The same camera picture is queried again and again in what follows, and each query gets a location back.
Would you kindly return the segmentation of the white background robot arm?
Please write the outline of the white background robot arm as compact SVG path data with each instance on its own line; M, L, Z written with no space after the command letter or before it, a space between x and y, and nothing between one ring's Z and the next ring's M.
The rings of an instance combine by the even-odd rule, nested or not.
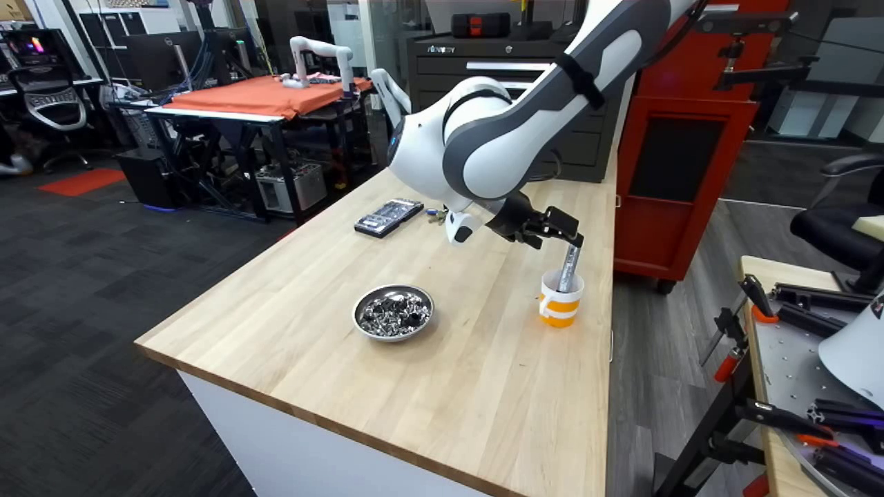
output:
M286 45L289 45L289 55L292 55L292 69L278 77L278 83L284 88L310 88L317 83L336 83L343 92L353 88L353 66L351 66L353 51L351 48L310 40L310 36L289 36ZM330 62L336 66L336 71L335 74L310 71L307 69L310 55L319 58L319 62Z

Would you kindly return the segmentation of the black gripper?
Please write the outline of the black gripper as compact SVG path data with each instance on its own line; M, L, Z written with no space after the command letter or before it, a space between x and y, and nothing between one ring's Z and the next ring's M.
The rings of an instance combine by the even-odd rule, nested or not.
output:
M538 250L543 239L561 239L569 247L582 247L576 219L557 207L535 211L522 190L488 203L485 211L492 214L485 226L507 243L528 243Z

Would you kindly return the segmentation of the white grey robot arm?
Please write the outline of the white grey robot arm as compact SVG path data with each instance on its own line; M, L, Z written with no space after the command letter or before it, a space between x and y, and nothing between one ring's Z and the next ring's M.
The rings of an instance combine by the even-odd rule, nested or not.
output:
M516 100L493 77L464 77L397 129L390 172L446 214L477 205L485 226L510 243L561 239L580 250L580 221L557 207L538 214L522 193L538 153L605 92L629 81L677 23L705 0L618 0L585 18L567 51Z

